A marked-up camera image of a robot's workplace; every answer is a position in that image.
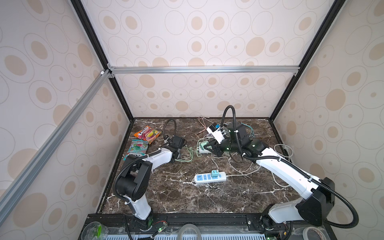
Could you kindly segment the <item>teal charger cube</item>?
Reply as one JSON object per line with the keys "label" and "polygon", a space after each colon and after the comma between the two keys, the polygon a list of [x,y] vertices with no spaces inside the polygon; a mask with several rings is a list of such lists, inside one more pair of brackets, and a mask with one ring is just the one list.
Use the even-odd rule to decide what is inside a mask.
{"label": "teal charger cube", "polygon": [[216,168],[215,169],[213,169],[212,171],[211,171],[211,177],[218,177],[219,176],[219,166],[218,166],[218,164],[216,163],[216,161],[215,160],[219,160],[219,159],[227,159],[227,160],[229,160],[230,158],[229,157],[227,157],[227,156],[224,156],[224,157],[211,157],[211,160],[212,160],[212,162],[215,164],[215,166],[216,166]]}

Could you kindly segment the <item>pink charger cube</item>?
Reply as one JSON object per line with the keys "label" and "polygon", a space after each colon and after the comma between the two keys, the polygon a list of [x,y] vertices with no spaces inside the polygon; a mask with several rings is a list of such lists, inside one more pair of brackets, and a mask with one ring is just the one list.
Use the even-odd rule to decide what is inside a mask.
{"label": "pink charger cube", "polygon": [[196,133],[196,137],[199,137],[199,138],[206,138],[208,137],[210,134],[208,133],[207,131],[207,128],[213,124],[214,122],[212,122],[211,120],[209,120],[208,118],[206,117],[199,117],[198,118],[198,122],[201,124],[201,126],[203,127],[203,129],[201,131],[199,131],[198,133]]}

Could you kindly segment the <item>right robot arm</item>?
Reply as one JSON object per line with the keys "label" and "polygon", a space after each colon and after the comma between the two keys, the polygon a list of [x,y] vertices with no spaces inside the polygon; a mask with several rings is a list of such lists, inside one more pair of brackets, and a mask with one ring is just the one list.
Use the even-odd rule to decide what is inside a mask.
{"label": "right robot arm", "polygon": [[[354,206],[335,190],[335,183],[329,179],[320,179],[311,175],[281,156],[273,148],[258,139],[250,138],[245,125],[232,117],[232,125],[225,126],[222,117],[219,124],[207,127],[213,139],[204,146],[212,154],[220,157],[223,153],[238,153],[242,158],[251,161],[272,172],[300,197],[283,204],[269,205],[262,213],[260,224],[267,231],[284,222],[305,221],[316,227],[324,223],[340,228],[351,229],[358,225],[359,215]],[[335,199],[342,201],[352,213],[352,221],[347,224],[330,222],[327,219],[335,205]]]}

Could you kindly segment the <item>teal charger with teal cable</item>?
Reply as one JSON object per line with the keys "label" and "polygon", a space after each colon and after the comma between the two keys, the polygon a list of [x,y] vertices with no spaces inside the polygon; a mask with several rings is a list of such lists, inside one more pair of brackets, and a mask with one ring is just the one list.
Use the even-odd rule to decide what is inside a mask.
{"label": "teal charger with teal cable", "polygon": [[242,123],[243,126],[249,129],[249,138],[253,139],[255,137],[255,132],[252,126]]}

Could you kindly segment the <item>long multicolour power strip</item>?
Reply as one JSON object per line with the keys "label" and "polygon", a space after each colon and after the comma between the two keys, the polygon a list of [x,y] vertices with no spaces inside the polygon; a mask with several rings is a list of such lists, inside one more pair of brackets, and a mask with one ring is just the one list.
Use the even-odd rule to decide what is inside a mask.
{"label": "long multicolour power strip", "polygon": [[202,141],[202,142],[199,142],[198,143],[198,146],[197,146],[197,153],[202,155],[202,154],[210,154],[210,147],[209,149],[205,149],[205,146],[209,143],[209,141]]}

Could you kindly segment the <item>short blue power strip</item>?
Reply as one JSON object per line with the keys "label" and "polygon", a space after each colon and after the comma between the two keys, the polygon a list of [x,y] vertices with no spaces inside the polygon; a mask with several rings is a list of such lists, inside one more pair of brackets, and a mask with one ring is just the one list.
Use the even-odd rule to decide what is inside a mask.
{"label": "short blue power strip", "polygon": [[216,177],[213,177],[211,173],[196,174],[194,176],[194,182],[197,185],[225,182],[226,180],[227,180],[227,175],[225,172],[219,172],[219,174]]}

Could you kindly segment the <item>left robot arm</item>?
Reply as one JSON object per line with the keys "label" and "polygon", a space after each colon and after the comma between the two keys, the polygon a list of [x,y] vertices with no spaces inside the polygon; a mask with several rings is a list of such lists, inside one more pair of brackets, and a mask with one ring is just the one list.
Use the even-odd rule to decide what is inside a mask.
{"label": "left robot arm", "polygon": [[114,195],[128,203],[134,217],[140,221],[148,222],[153,218],[153,210],[146,198],[151,172],[161,165],[179,160],[181,150],[186,145],[186,140],[176,135],[177,122],[175,119],[167,120],[163,130],[166,129],[169,122],[174,123],[173,135],[171,137],[164,135],[165,143],[155,152],[140,157],[127,156],[126,162],[114,182]]}

